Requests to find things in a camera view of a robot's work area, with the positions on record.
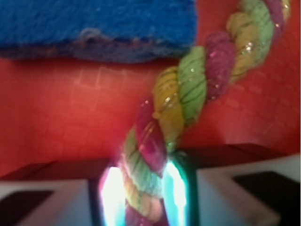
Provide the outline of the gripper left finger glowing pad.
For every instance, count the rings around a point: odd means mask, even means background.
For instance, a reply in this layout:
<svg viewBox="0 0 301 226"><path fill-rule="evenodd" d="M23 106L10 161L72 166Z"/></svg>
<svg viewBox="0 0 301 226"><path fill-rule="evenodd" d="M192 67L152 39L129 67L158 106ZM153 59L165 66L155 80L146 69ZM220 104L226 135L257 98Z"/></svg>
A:
<svg viewBox="0 0 301 226"><path fill-rule="evenodd" d="M121 171L108 160L53 161L0 178L3 226L123 226Z"/></svg>

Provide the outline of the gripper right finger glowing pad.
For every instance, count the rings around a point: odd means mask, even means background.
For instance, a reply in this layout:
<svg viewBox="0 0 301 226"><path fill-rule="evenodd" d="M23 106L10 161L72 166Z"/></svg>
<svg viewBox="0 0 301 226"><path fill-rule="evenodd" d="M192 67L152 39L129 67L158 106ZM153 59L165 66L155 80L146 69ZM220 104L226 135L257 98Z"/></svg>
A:
<svg viewBox="0 0 301 226"><path fill-rule="evenodd" d="M298 226L301 157L255 144L177 150L164 171L170 226Z"/></svg>

